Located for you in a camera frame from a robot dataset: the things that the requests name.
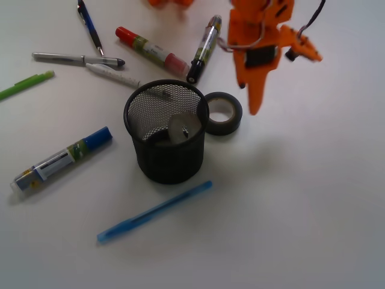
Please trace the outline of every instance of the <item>green highlighter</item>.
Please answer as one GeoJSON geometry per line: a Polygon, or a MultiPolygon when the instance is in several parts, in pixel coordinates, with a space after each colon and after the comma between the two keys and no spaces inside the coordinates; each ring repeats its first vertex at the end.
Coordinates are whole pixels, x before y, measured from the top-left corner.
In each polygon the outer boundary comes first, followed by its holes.
{"type": "Polygon", "coordinates": [[[9,89],[6,89],[0,92],[0,101],[2,101],[3,99],[11,95],[14,95],[15,93],[21,92],[22,90],[28,89],[31,86],[41,83],[44,80],[52,78],[54,75],[55,75],[55,72],[53,70],[49,70],[46,73],[35,74],[31,77],[28,77],[25,80],[21,80],[20,82],[16,83],[14,86],[10,87],[9,89]]]}

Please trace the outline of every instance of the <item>roll of tape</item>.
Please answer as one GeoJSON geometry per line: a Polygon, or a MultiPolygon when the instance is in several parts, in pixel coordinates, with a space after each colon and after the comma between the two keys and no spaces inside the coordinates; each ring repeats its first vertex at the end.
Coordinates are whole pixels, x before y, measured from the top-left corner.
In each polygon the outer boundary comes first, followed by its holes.
{"type": "Polygon", "coordinates": [[[221,122],[209,119],[206,132],[212,135],[228,135],[236,131],[241,124],[242,105],[234,96],[225,92],[213,92],[205,96],[209,103],[210,114],[221,113],[229,119],[221,122]]]}

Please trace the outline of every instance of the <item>pen holder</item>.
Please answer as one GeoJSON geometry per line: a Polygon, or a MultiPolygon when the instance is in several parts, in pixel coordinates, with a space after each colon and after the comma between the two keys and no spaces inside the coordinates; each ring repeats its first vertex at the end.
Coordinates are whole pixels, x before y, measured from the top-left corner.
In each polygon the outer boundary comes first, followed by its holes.
{"type": "Polygon", "coordinates": [[[203,162],[209,106],[202,93],[178,80],[150,82],[136,90],[125,106],[125,126],[132,137],[143,173],[161,184],[178,184],[195,175],[203,162]],[[202,127],[186,141],[173,144],[168,136],[170,117],[188,113],[202,127]]]}

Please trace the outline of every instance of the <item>blue ballpoint pen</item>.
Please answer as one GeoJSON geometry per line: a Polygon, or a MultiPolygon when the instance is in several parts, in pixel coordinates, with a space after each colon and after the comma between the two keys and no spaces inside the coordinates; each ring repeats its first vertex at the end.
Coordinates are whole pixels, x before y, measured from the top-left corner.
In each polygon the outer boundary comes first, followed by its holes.
{"type": "Polygon", "coordinates": [[[88,31],[90,32],[92,41],[94,42],[97,50],[100,52],[100,54],[104,57],[104,53],[102,50],[102,44],[100,42],[99,36],[97,35],[97,32],[95,30],[95,27],[91,21],[91,17],[87,11],[87,8],[85,7],[83,0],[78,0],[78,13],[80,14],[80,17],[82,17],[85,26],[87,26],[88,31]]]}
{"type": "Polygon", "coordinates": [[[152,220],[156,215],[171,208],[172,206],[175,206],[180,202],[183,202],[184,200],[189,199],[190,197],[193,197],[205,190],[208,190],[211,187],[212,187],[212,182],[208,181],[203,183],[202,185],[199,185],[198,187],[192,188],[144,213],[141,213],[133,218],[130,218],[128,220],[125,220],[119,223],[118,225],[113,226],[112,228],[109,228],[103,233],[100,233],[99,235],[97,235],[97,240],[100,244],[107,243],[111,239],[119,235],[122,235],[125,232],[128,232],[136,227],[139,227],[144,223],[147,223],[148,221],[152,220]]]}

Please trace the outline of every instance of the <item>pen clip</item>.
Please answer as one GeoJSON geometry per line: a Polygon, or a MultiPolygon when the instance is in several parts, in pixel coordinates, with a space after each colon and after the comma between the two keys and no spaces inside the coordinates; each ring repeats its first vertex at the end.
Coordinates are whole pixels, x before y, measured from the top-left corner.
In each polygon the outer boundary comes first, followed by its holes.
{"type": "Polygon", "coordinates": [[[87,24],[85,23],[85,20],[84,20],[83,14],[80,12],[80,6],[78,6],[78,13],[79,13],[79,15],[80,15],[81,19],[83,20],[83,22],[84,22],[84,25],[85,25],[85,26],[87,26],[87,24]]]}
{"type": "Polygon", "coordinates": [[[33,76],[30,76],[30,77],[28,77],[28,78],[26,78],[26,79],[24,79],[24,80],[21,80],[21,81],[19,81],[18,83],[15,83],[14,86],[17,86],[17,85],[19,85],[20,83],[23,83],[24,81],[30,80],[32,77],[35,77],[35,76],[37,76],[37,74],[35,74],[35,75],[33,75],[33,76]]]}

